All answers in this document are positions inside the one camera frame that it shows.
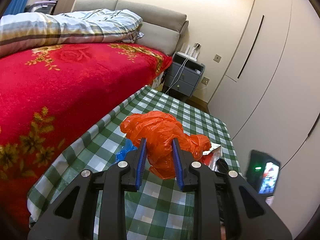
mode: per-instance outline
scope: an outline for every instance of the phone screen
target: phone screen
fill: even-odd
[[[279,174],[279,166],[274,163],[267,163],[263,172],[262,183],[259,194],[273,193]]]

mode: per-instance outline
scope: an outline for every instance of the red blanket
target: red blanket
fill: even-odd
[[[28,190],[93,124],[171,63],[136,44],[54,45],[0,59],[0,204],[25,228]]]

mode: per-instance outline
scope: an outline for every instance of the orange plastic bag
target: orange plastic bag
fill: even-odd
[[[191,152],[196,160],[211,147],[207,136],[183,133],[182,124],[171,114],[161,111],[132,114],[121,123],[120,129],[136,147],[139,147],[141,138],[147,138],[149,170],[161,179],[175,178],[171,155],[173,138],[178,138],[180,148]]]

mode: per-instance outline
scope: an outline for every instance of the wardrobe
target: wardrobe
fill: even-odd
[[[244,174],[250,150],[282,170],[272,208],[293,237],[320,204],[320,19],[309,0],[255,0],[208,104],[226,123]]]

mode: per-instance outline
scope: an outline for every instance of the blue plastic bag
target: blue plastic bag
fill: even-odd
[[[120,161],[124,161],[125,156],[128,152],[136,150],[137,147],[135,147],[132,144],[132,141],[130,139],[125,140],[124,146],[121,148],[121,150],[116,154],[116,161],[115,163],[118,163]]]

